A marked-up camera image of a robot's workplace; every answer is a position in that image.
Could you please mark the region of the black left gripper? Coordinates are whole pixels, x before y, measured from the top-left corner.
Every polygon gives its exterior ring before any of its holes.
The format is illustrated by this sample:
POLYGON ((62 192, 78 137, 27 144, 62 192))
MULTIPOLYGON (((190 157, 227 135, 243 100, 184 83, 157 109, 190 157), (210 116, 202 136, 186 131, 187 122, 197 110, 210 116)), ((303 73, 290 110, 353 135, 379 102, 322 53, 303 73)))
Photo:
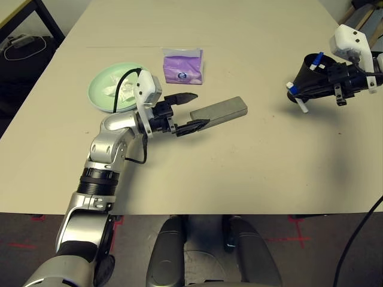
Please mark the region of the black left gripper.
POLYGON ((153 117, 149 119, 152 131, 175 133, 177 137, 180 137, 202 130, 210 122, 209 119, 191 120, 182 126, 175 126, 172 120, 174 115, 172 105, 183 105, 196 98, 198 98, 197 94, 189 92, 165 96, 163 101, 152 108, 153 117))

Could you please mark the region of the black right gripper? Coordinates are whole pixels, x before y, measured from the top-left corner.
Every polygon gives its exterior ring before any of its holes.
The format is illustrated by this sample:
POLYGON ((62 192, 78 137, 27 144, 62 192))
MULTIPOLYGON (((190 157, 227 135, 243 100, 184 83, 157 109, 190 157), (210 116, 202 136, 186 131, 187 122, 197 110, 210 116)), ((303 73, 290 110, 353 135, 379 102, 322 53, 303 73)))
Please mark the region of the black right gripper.
POLYGON ((335 95, 337 105, 344 106, 347 104, 346 100, 348 98, 368 89, 366 76, 354 65, 335 63, 327 68, 327 76, 332 86, 297 89, 291 94, 292 97, 316 99, 335 95))

